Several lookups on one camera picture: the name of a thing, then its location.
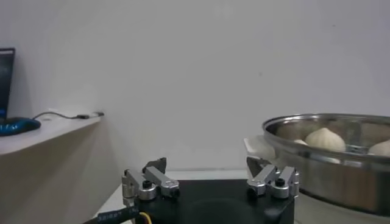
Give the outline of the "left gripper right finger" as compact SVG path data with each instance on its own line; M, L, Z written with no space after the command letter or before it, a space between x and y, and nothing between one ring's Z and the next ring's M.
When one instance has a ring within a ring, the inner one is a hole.
M279 169L269 161L253 157L247 157L246 163L250 172L247 185L255 197L263 196L266 191L281 200L298 196L300 175L295 167Z

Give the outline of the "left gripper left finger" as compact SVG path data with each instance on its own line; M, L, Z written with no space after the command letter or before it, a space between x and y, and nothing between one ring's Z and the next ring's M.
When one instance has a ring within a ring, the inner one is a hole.
M131 207L135 200L152 201L158 196L177 199L180 196L180 184L165 175L167 159L165 157L149 161L138 172L126 169L121 177L122 201Z

